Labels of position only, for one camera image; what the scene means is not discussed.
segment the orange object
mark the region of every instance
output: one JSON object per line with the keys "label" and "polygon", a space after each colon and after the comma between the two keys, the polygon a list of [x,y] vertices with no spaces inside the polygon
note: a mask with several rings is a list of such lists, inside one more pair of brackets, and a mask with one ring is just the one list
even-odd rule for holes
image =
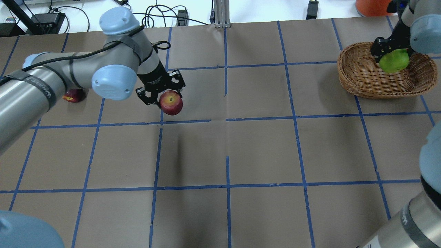
{"label": "orange object", "polygon": [[355,7],[362,16],[385,16],[392,15],[387,12],[387,6],[391,0],[357,0]]}

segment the black rectangular object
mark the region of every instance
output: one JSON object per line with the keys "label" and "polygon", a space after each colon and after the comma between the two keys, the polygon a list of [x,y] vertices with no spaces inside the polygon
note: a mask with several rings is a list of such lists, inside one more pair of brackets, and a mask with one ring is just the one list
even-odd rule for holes
{"label": "black rectangular object", "polygon": [[52,14],[35,14],[31,20],[40,27],[40,24],[45,31],[45,34],[58,34],[63,24],[65,15],[61,13]]}
{"label": "black rectangular object", "polygon": [[316,19],[318,13],[318,1],[310,0],[308,3],[308,10],[306,12],[306,20]]}
{"label": "black rectangular object", "polygon": [[180,17],[188,18],[188,12],[186,10],[178,10],[178,23],[177,23],[177,26],[188,26],[188,20]]}
{"label": "black rectangular object", "polygon": [[15,23],[0,23],[0,37],[12,37],[26,34]]}

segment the metal post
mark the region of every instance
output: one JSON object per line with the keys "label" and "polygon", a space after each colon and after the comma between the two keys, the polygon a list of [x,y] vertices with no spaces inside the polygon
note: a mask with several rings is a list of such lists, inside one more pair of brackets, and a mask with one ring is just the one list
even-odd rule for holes
{"label": "metal post", "polygon": [[215,27],[231,27],[230,23],[230,1],[214,0]]}
{"label": "metal post", "polygon": [[8,7],[20,21],[28,28],[31,34],[43,34],[40,28],[26,15],[20,6],[14,0],[3,0],[3,3]]}

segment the black pole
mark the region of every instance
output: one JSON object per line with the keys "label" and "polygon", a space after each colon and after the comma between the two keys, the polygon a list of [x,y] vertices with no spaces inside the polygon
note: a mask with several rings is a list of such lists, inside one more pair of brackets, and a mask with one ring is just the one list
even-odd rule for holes
{"label": "black pole", "polygon": [[43,34],[41,29],[26,15],[14,0],[3,0],[3,3],[20,19],[31,34]]}

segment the apple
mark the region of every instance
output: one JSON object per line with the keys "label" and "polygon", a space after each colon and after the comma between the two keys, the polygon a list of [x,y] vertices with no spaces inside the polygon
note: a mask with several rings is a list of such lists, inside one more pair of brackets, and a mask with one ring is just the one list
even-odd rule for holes
{"label": "apple", "polygon": [[407,49],[397,49],[384,55],[378,63],[386,73],[395,73],[404,70],[409,65]]}
{"label": "apple", "polygon": [[168,90],[159,98],[162,111],[168,115],[177,115],[182,110],[182,99],[176,91]]}
{"label": "apple", "polygon": [[80,102],[86,98],[83,89],[70,89],[64,94],[63,99],[68,102]]}

